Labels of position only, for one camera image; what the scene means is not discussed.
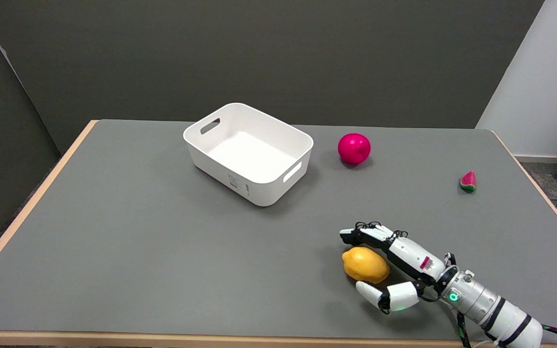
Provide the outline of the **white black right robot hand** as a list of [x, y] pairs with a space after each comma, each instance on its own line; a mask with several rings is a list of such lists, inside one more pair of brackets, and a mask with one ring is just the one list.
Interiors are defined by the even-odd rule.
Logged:
[[437, 302], [458, 273], [453, 253], [446, 253], [441, 260], [409, 239], [406, 231], [392, 231], [376, 221], [357, 222], [351, 229], [340, 230], [339, 235], [352, 247], [367, 245], [380, 249], [391, 264], [413, 279], [381, 290], [367, 281], [356, 282], [356, 290], [384, 314], [405, 310], [420, 299]]

